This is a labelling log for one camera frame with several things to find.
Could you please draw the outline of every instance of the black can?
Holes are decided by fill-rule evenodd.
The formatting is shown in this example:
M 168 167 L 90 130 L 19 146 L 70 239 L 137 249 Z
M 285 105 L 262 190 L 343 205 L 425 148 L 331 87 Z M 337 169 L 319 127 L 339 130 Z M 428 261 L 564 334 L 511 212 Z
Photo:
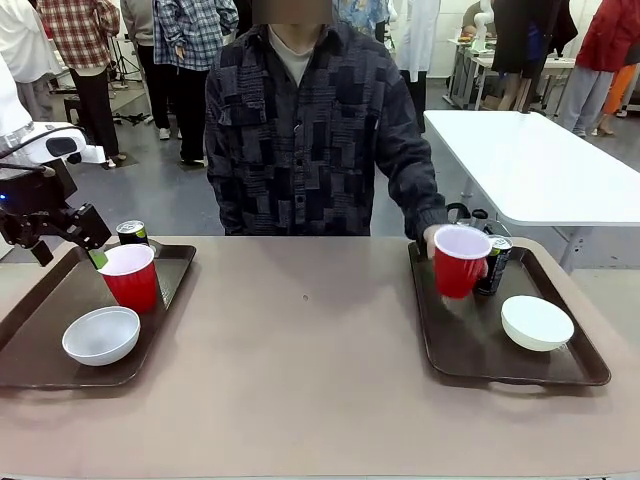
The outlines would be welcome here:
M 513 243 L 508 238 L 500 235 L 489 235 L 491 241 L 491 253 L 487 257 L 489 274 L 476 283 L 474 292 L 480 295 L 495 295 L 502 280 L 502 274 L 507 267 L 509 255 L 513 249 Z
M 118 238 L 120 238 L 120 245 L 149 245 L 147 230 L 140 220 L 129 220 L 121 223 L 116 227 L 116 232 L 118 232 Z

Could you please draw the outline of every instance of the white ceramic bowl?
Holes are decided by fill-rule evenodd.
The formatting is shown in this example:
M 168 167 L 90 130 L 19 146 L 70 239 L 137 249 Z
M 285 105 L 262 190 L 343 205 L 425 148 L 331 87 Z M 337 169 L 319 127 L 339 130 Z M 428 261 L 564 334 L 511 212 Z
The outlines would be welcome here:
M 521 347 L 549 352 L 566 344 L 575 331 L 569 316 L 552 303 L 535 297 L 509 298 L 502 305 L 502 327 Z
M 140 317 L 129 308 L 106 307 L 83 315 L 62 337 L 62 348 L 71 358 L 101 367 L 124 358 L 140 335 Z

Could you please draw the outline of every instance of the red plaid shirt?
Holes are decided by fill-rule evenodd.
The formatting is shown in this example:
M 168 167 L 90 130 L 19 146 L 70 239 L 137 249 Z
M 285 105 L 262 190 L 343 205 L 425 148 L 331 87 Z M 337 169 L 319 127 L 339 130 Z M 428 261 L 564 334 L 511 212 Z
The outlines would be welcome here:
M 109 64 L 107 36 L 120 31 L 120 14 L 109 0 L 40 0 L 38 10 L 68 67 Z

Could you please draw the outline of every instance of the red jacket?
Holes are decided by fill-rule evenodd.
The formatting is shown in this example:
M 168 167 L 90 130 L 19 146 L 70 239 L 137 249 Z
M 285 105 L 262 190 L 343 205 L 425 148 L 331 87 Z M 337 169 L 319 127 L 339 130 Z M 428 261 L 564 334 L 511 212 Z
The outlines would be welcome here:
M 617 72 L 640 40 L 640 0 L 603 0 L 576 59 L 581 67 Z

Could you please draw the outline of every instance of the red plastic cup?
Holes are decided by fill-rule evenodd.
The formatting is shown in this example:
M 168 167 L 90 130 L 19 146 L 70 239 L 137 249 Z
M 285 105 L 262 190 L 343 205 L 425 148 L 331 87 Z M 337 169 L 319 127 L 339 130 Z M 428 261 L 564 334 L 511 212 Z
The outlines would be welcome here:
M 491 252 L 489 237 L 477 228 L 447 225 L 435 234 L 436 288 L 449 298 L 464 298 L 473 289 Z
M 105 252 L 107 264 L 98 270 L 116 301 L 136 313 L 156 304 L 154 252 L 147 245 L 123 245 Z

